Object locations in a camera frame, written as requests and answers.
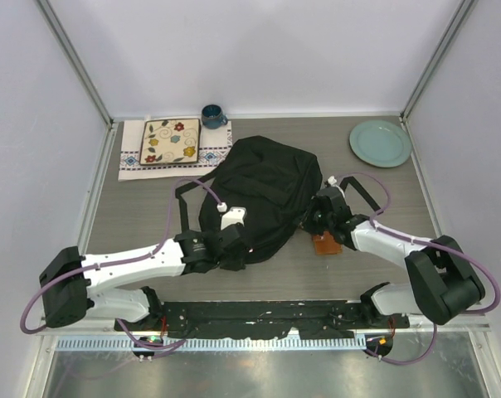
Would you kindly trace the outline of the brown leather wallet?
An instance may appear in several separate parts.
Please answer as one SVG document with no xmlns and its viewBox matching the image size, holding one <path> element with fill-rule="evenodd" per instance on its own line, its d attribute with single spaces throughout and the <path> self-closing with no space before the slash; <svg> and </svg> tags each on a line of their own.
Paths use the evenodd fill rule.
<svg viewBox="0 0 501 398">
<path fill-rule="evenodd" d="M 316 255 L 340 255 L 343 253 L 343 247 L 327 231 L 322 235 L 312 235 L 312 241 Z"/>
</svg>

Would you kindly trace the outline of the white patterned placemat cloth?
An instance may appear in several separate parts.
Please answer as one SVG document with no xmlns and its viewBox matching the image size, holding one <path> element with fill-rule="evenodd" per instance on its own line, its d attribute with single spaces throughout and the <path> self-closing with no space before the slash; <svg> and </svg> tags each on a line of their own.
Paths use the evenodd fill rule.
<svg viewBox="0 0 501 398">
<path fill-rule="evenodd" d="M 164 177 L 203 176 L 221 164 L 232 148 L 231 122 L 219 129 L 207 129 L 199 120 L 202 130 L 197 163 L 142 166 L 139 163 L 139 152 L 146 121 L 130 120 L 124 123 L 119 160 L 121 182 Z"/>
</svg>

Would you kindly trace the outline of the square floral ceramic plate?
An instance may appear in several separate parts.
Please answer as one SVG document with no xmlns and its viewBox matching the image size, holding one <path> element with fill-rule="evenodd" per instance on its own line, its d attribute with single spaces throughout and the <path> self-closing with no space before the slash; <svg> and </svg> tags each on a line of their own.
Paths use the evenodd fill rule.
<svg viewBox="0 0 501 398">
<path fill-rule="evenodd" d="M 144 123 L 139 152 L 142 166 L 198 162 L 199 119 L 152 119 Z"/>
</svg>

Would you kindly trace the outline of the blue ceramic mug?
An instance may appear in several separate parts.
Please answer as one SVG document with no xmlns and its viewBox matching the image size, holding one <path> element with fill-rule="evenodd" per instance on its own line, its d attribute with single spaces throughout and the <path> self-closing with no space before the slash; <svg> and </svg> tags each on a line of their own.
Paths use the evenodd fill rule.
<svg viewBox="0 0 501 398">
<path fill-rule="evenodd" d="M 202 124 L 207 129 L 219 129 L 226 126 L 228 118 L 225 116 L 221 106 L 217 104 L 206 105 L 201 112 Z"/>
</svg>

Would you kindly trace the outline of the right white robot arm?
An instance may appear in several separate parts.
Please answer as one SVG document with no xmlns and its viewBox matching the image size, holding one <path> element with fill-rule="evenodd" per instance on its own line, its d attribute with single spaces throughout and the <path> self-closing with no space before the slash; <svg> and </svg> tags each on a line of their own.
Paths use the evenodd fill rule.
<svg viewBox="0 0 501 398">
<path fill-rule="evenodd" d="M 354 215 L 339 187 L 325 187 L 309 203 L 301 228 L 313 235 L 328 232 L 340 245 L 382 258 L 403 268 L 406 284 L 383 283 L 362 296 L 364 324 L 381 326 L 390 315 L 420 314 L 444 325 L 485 296 L 470 260 L 449 236 L 422 240 L 388 229 L 364 215 Z"/>
</svg>

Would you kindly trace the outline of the round teal plate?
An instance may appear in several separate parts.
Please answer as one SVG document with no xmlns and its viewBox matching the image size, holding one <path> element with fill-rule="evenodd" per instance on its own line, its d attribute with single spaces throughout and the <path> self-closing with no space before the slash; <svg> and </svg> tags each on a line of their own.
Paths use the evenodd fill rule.
<svg viewBox="0 0 501 398">
<path fill-rule="evenodd" d="M 363 162 L 380 168 L 399 167 L 411 156 L 408 134 L 385 120 L 368 120 L 357 124 L 349 134 L 353 153 Z"/>
</svg>

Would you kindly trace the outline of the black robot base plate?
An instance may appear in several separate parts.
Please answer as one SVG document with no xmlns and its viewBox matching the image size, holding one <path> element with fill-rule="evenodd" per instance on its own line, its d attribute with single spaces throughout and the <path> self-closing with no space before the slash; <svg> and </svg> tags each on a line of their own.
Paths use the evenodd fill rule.
<svg viewBox="0 0 501 398">
<path fill-rule="evenodd" d="M 355 329 L 405 329 L 402 314 L 377 315 L 366 303 L 345 300 L 166 302 L 153 315 L 126 323 L 131 332 L 165 332 L 177 339 L 270 340 L 296 329 L 303 339 L 352 337 Z"/>
</svg>

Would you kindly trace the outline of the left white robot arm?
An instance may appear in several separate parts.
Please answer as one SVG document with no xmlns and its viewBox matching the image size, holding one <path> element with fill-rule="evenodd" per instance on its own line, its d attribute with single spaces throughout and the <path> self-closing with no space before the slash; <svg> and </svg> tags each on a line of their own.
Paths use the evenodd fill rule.
<svg viewBox="0 0 501 398">
<path fill-rule="evenodd" d="M 215 268 L 240 270 L 252 250 L 240 222 L 218 232 L 188 230 L 162 245 L 107 255 L 81 255 L 77 247 L 67 247 L 39 277 L 46 325 L 63 328 L 91 315 L 154 330 L 162 319 L 158 300 L 148 289 L 126 291 L 126 284 Z"/>
</svg>

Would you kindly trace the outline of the black fabric backpack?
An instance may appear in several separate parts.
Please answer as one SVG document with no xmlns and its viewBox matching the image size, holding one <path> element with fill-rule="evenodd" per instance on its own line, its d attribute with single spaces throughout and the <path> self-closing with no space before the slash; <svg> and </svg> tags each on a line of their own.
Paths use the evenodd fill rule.
<svg viewBox="0 0 501 398">
<path fill-rule="evenodd" d="M 261 136 L 238 140 L 226 159 L 200 180 L 209 182 L 213 193 L 202 203 L 199 232 L 221 231 L 221 215 L 216 209 L 221 202 L 246 209 L 243 226 L 253 249 L 246 256 L 246 266 L 273 257 L 301 228 L 312 197 L 326 187 L 314 154 Z M 379 210 L 355 178 L 339 185 L 342 189 L 353 186 L 374 211 Z M 183 194 L 195 187 L 195 182 L 189 182 L 175 192 L 182 233 L 190 230 Z"/>
</svg>

